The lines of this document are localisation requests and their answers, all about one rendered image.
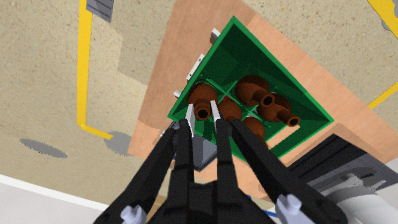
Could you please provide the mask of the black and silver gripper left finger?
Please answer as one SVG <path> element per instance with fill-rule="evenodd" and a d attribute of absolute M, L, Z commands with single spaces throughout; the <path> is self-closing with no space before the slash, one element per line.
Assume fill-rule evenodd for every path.
<path fill-rule="evenodd" d="M 126 189 L 93 224 L 146 224 L 175 153 L 161 224 L 189 224 L 189 182 L 194 182 L 193 104 L 178 123 L 179 129 L 164 132 Z"/>

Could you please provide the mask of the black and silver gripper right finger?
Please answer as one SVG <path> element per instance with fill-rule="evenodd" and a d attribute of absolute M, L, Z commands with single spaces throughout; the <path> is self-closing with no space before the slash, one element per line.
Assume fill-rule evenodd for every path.
<path fill-rule="evenodd" d="M 215 100 L 211 108 L 217 140 L 218 224 L 246 224 L 229 136 L 275 204 L 282 224 L 348 224 L 339 206 L 296 177 L 242 120 L 227 122 Z"/>

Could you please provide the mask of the green plastic crate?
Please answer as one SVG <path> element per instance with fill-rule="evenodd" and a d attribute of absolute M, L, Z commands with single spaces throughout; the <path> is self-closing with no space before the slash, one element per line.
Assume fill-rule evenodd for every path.
<path fill-rule="evenodd" d="M 230 97 L 242 111 L 241 120 L 250 113 L 254 115 L 264 125 L 263 140 L 269 141 L 287 125 L 282 121 L 268 122 L 259 115 L 263 121 L 254 111 L 258 105 L 244 105 L 231 93 L 232 87 L 246 72 L 264 78 L 269 84 L 269 93 L 275 92 L 287 98 L 292 106 L 291 113 L 300 118 L 300 128 L 270 150 L 280 159 L 310 137 L 325 109 L 234 15 L 211 47 L 169 112 L 168 118 L 177 123 L 184 119 L 190 87 L 196 80 L 205 79 L 213 85 L 218 95 L 218 104 L 226 95 Z M 195 116 L 194 133 L 217 145 L 213 115 L 206 120 L 199 120 Z"/>

